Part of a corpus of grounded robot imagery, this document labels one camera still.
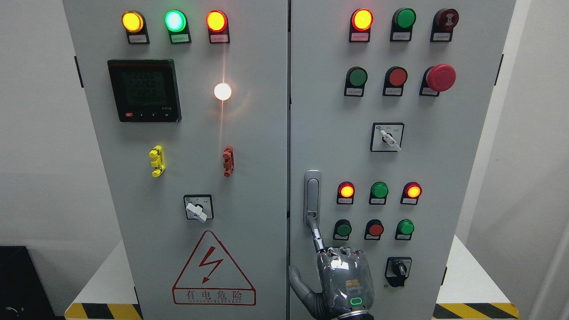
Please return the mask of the silver grey robot hand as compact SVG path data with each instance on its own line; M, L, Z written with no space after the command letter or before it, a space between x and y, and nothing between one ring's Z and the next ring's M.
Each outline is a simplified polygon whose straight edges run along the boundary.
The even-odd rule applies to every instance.
M374 302L374 288L366 255L350 247L326 247L319 224L311 228L317 253L322 292L315 293L302 279L300 271L289 267L290 286L316 320L367 310Z

